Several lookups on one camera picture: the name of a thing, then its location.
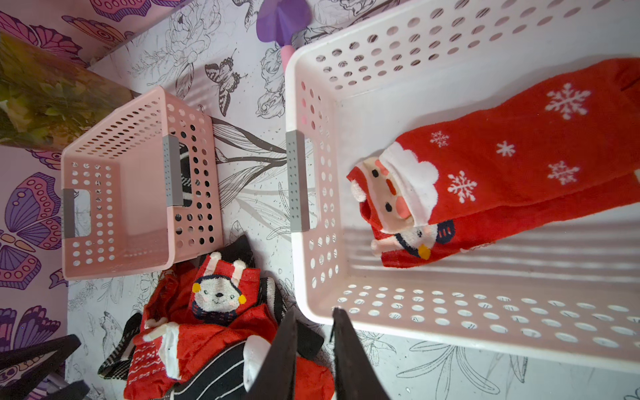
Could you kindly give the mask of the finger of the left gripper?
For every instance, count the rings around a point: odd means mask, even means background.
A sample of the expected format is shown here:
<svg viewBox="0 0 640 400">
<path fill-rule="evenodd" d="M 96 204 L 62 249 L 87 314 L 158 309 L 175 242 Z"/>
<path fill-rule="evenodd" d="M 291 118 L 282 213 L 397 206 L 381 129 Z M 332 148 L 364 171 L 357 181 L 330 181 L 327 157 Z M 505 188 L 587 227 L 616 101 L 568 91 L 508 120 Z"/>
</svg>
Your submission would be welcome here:
<svg viewBox="0 0 640 400">
<path fill-rule="evenodd" d="M 89 394 L 90 388 L 84 381 L 70 383 L 58 388 L 50 381 L 39 383 L 29 394 L 30 400 L 57 399 L 57 400 L 82 400 Z"/>
<path fill-rule="evenodd" d="M 1 372 L 16 368 L 17 375 L 13 375 L 13 378 L 44 380 L 63 365 L 81 344 L 81 340 L 75 334 L 71 334 L 1 353 Z"/>
</svg>

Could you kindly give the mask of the red penguin sock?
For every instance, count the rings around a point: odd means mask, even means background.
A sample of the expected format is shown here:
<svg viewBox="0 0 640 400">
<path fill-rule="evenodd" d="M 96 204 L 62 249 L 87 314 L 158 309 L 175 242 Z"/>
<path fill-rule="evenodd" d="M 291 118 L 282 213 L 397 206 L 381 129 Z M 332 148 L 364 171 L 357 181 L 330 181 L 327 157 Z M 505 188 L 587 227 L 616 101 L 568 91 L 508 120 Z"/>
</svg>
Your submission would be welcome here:
<svg viewBox="0 0 640 400">
<path fill-rule="evenodd" d="M 639 201 L 639 171 L 583 191 L 528 206 L 501 206 L 437 225 L 386 234 L 373 230 L 373 254 L 386 268 L 413 268 L 498 240 Z"/>
</svg>

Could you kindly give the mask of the red snowflake santa sock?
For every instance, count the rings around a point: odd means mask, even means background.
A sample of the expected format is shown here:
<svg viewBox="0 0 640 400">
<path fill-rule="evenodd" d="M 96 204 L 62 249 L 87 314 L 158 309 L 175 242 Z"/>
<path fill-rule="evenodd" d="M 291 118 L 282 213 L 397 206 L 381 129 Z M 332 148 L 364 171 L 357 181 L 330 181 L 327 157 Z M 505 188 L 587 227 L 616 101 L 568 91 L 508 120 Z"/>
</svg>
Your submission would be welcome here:
<svg viewBox="0 0 640 400">
<path fill-rule="evenodd" d="M 610 59 L 396 138 L 348 174 L 384 233 L 528 206 L 639 171 L 639 61 Z"/>
</svg>

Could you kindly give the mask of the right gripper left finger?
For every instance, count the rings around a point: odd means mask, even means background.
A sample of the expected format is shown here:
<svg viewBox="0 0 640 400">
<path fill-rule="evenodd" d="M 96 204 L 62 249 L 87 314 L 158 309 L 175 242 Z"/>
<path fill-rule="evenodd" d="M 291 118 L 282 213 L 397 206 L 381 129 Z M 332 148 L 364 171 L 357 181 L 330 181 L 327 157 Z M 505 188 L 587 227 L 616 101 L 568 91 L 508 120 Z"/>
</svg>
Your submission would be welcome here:
<svg viewBox="0 0 640 400">
<path fill-rule="evenodd" d="M 297 320 L 295 312 L 289 310 L 246 399 L 295 399 L 297 350 Z"/>
</svg>

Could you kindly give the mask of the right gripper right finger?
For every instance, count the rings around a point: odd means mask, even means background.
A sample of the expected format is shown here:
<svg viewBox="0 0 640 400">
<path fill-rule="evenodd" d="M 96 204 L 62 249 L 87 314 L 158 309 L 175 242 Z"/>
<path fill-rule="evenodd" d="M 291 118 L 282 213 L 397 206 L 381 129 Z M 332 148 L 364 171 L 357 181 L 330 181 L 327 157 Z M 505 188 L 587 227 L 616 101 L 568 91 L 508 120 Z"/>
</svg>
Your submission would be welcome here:
<svg viewBox="0 0 640 400">
<path fill-rule="evenodd" d="M 344 309 L 333 310 L 332 337 L 336 399 L 390 400 Z"/>
</svg>

